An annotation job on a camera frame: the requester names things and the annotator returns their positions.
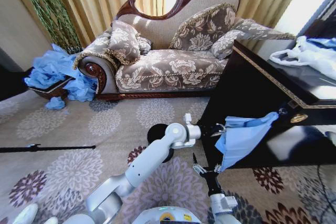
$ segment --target throw pillow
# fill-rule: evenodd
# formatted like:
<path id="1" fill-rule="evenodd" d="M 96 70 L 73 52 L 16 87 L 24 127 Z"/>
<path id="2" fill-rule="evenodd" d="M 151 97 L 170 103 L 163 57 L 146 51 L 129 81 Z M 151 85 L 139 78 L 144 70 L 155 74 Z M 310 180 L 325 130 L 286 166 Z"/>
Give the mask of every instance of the throw pillow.
<path id="1" fill-rule="evenodd" d="M 138 41 L 140 55 L 148 54 L 152 48 L 152 42 L 149 39 L 140 36 L 137 36 L 136 40 Z"/>
<path id="2" fill-rule="evenodd" d="M 211 46 L 211 52 L 219 60 L 225 59 L 232 53 L 235 39 L 295 39 L 295 36 L 260 25 L 253 19 L 240 18 L 232 30 Z"/>
<path id="3" fill-rule="evenodd" d="M 232 29 L 249 33 L 252 39 L 295 39 L 292 34 L 276 31 L 256 23 L 253 19 L 241 18 L 233 25 Z"/>
<path id="4" fill-rule="evenodd" d="M 217 59 L 223 60 L 232 53 L 233 42 L 235 39 L 249 38 L 249 34 L 243 31 L 230 30 L 211 46 L 211 52 Z"/>
<path id="5" fill-rule="evenodd" d="M 124 65 L 136 63 L 140 59 L 137 36 L 138 32 L 131 25 L 114 20 L 106 53 L 117 58 Z"/>
<path id="6" fill-rule="evenodd" d="M 235 17 L 234 7 L 227 3 L 202 10 L 180 25 L 169 48 L 208 50 L 218 38 L 231 29 Z"/>

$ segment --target patterned rug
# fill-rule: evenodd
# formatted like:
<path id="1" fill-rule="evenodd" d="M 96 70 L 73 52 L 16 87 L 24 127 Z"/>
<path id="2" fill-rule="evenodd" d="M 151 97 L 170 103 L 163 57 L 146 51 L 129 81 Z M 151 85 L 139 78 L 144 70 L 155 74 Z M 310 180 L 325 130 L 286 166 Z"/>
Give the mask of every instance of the patterned rug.
<path id="1" fill-rule="evenodd" d="M 33 202 L 35 223 L 57 216 L 62 223 L 85 210 L 85 198 L 111 175 L 123 173 L 147 146 L 148 129 L 157 123 L 182 123 L 190 112 L 202 115 L 208 98 L 138 99 L 118 103 L 67 101 L 60 111 L 44 109 L 32 91 L 0 102 L 0 146 L 75 146 L 95 150 L 0 154 L 0 224 L 12 223 Z M 132 195 L 123 199 L 114 223 L 131 223 L 141 211 L 164 205 L 188 208 L 213 223 L 205 180 L 192 170 L 192 153 L 206 166 L 202 145 L 175 150 Z M 336 166 L 321 166 L 326 194 L 336 205 Z M 219 176 L 234 195 L 234 215 L 242 223 L 336 223 L 316 166 L 228 169 Z"/>

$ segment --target beige tufted backrest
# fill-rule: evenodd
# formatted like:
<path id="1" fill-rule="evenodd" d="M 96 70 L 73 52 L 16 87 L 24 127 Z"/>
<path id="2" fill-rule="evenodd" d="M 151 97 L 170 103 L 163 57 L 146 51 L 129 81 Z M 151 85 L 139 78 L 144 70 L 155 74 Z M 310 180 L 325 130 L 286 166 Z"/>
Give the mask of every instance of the beige tufted backrest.
<path id="1" fill-rule="evenodd" d="M 238 8 L 239 0 L 190 0 L 174 16 L 164 19 L 150 19 L 136 14 L 124 14 L 118 20 L 132 25 L 142 37 L 153 42 L 152 49 L 167 49 L 180 24 L 197 12 L 213 5 L 229 3 Z"/>

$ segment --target woven basket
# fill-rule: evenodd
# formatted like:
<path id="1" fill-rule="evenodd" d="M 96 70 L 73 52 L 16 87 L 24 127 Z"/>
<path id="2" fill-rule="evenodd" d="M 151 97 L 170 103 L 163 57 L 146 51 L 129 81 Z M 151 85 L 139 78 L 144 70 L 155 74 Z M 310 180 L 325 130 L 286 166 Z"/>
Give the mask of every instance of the woven basket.
<path id="1" fill-rule="evenodd" d="M 62 99 L 64 99 L 68 95 L 68 90 L 63 89 L 63 87 L 72 79 L 72 77 L 67 76 L 64 81 L 58 81 L 47 89 L 38 89 L 35 87 L 28 88 L 34 90 L 39 96 L 48 100 L 52 97 L 62 97 Z"/>

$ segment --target black cable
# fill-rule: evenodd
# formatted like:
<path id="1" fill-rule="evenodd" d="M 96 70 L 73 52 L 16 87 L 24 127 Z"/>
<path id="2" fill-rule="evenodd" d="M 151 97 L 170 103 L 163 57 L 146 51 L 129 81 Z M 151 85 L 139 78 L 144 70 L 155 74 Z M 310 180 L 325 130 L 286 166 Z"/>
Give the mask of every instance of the black cable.
<path id="1" fill-rule="evenodd" d="M 323 190 L 323 194 L 324 194 L 324 197 L 325 199 L 327 200 L 328 204 L 329 204 L 329 207 L 331 208 L 331 210 L 334 212 L 334 214 L 336 215 L 336 210 L 334 208 L 334 206 L 332 205 L 332 203 L 330 202 L 329 198 L 328 198 L 328 195 L 327 195 L 327 191 L 326 191 L 326 187 L 322 181 L 322 178 L 321 178 L 321 174 L 320 174 L 320 166 L 321 165 L 318 165 L 317 166 L 317 176 L 319 177 L 319 180 L 320 180 L 320 183 L 322 185 L 322 190 Z"/>

